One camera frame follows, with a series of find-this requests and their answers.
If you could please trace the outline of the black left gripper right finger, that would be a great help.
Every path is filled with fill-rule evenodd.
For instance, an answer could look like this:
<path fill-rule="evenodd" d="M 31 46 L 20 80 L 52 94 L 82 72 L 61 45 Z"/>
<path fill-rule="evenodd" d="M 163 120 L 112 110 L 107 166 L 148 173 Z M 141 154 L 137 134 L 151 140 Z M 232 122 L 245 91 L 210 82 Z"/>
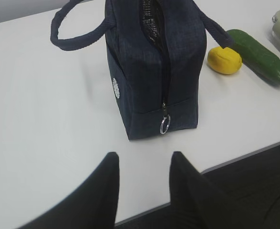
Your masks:
<path fill-rule="evenodd" d="M 280 229 L 280 152 L 260 153 L 205 174 L 171 158 L 170 205 L 156 229 Z"/>

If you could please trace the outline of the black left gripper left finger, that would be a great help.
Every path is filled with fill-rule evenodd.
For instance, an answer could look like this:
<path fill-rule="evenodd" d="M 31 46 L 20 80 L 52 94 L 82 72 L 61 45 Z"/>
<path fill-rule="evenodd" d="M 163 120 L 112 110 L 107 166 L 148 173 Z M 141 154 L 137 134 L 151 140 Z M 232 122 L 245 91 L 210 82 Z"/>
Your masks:
<path fill-rule="evenodd" d="M 113 229 L 119 197 L 119 157 L 108 153 L 89 177 L 24 229 Z"/>

